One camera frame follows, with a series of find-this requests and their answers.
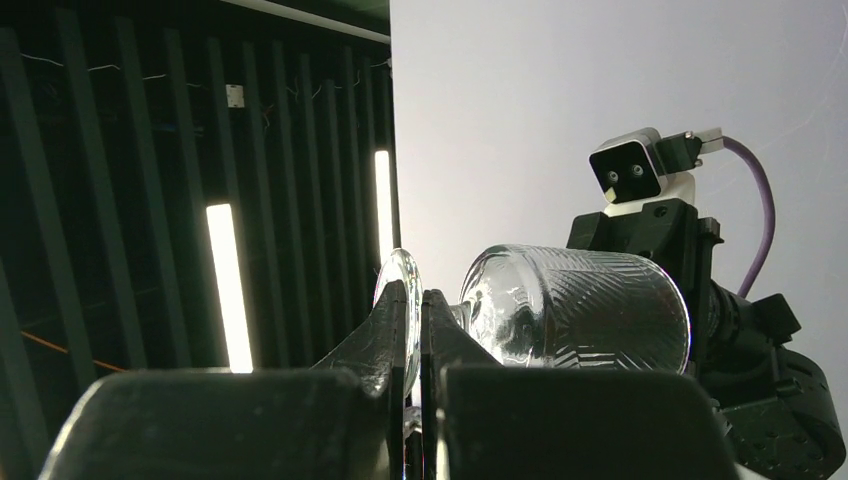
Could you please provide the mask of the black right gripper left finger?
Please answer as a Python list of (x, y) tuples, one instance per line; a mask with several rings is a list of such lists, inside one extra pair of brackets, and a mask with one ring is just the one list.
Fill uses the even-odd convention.
[(308, 369), (141, 370), (92, 385), (44, 479), (398, 479), (407, 293)]

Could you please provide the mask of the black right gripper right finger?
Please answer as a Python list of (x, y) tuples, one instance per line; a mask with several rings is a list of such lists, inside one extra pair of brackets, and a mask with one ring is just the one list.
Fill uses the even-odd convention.
[(424, 294), (427, 479), (734, 479), (702, 389), (668, 373), (499, 364)]

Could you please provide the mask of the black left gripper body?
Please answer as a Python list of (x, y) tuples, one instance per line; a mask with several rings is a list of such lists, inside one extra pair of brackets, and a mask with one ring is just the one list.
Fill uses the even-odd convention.
[(660, 266), (683, 295), (693, 327), (691, 359), (697, 371), (706, 371), (722, 323), (721, 287), (712, 279), (713, 250), (722, 242), (718, 220), (701, 218), (696, 207), (671, 199), (615, 217), (580, 215), (572, 222), (567, 246), (639, 255)]

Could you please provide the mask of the clear glass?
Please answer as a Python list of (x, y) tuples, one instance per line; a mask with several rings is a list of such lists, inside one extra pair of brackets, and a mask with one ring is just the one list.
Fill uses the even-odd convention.
[(617, 252), (499, 244), (469, 267), (459, 300), (427, 300), (405, 249), (384, 260), (374, 289), (392, 282), (408, 298), (407, 374), (421, 382), (424, 359), (513, 368), (655, 370), (683, 373), (691, 321), (660, 266)]

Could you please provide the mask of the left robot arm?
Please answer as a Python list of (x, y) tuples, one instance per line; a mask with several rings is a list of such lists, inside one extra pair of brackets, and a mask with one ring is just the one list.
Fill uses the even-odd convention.
[(828, 479), (847, 450), (826, 375), (787, 349), (801, 325), (783, 295), (750, 301), (713, 279), (722, 241), (716, 219), (671, 199), (580, 215), (567, 245), (640, 255), (672, 278), (690, 314), (689, 371), (723, 415), (737, 463), (769, 479)]

